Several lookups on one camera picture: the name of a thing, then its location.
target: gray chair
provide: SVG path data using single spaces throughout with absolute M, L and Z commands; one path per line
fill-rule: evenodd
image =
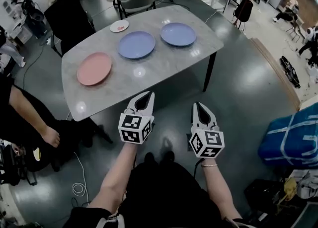
M 156 8 L 155 4 L 156 0 L 126 0 L 126 1 L 121 1 L 120 5 L 123 8 L 123 12 L 125 14 L 125 17 L 127 18 L 129 15 L 146 10 L 150 7 L 153 7 L 154 9 Z

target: blue tarp bundle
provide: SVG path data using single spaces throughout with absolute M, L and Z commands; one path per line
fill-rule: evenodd
M 270 123 L 258 154 L 268 165 L 318 166 L 318 103 Z

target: forearm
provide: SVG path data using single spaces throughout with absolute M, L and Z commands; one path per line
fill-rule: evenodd
M 208 158 L 202 165 L 216 164 L 215 159 Z M 203 168 L 208 194 L 210 199 L 218 206 L 222 218 L 240 218 L 239 213 L 234 207 L 232 194 L 217 166 Z
M 26 99 L 22 92 L 14 86 L 11 88 L 9 104 L 39 134 L 43 135 L 45 133 L 47 125 L 44 123 L 28 99 Z
M 122 194 L 125 193 L 130 173 L 133 169 L 137 147 L 138 145 L 136 144 L 124 144 L 115 164 L 104 178 L 101 187 L 108 187 Z
M 125 143 L 115 164 L 103 180 L 98 195 L 88 206 L 115 213 L 123 199 L 133 169 L 138 145 Z

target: marble table top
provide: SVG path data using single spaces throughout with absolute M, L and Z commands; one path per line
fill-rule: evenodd
M 64 95 L 76 121 L 142 92 L 223 47 L 217 35 L 202 20 L 179 5 L 139 13 L 126 20 L 129 21 L 129 27 L 125 31 L 113 33 L 110 26 L 105 27 L 63 56 Z M 181 22 L 192 27 L 197 34 L 196 41 L 184 48 L 165 43 L 160 37 L 160 30 L 171 22 Z M 133 31 L 146 31 L 156 40 L 152 53 L 140 60 L 125 59 L 117 52 L 120 39 Z M 81 62 L 95 52 L 107 53 L 112 58 L 112 69 L 101 84 L 84 86 L 77 80 L 77 70 Z

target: blue plate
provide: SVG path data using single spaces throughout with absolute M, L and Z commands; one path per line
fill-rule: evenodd
M 153 51 L 156 41 L 144 31 L 131 32 L 125 35 L 117 48 L 118 53 L 127 59 L 139 59 Z
M 161 38 L 174 46 L 187 46 L 194 43 L 196 34 L 194 30 L 183 23 L 169 23 L 161 29 Z

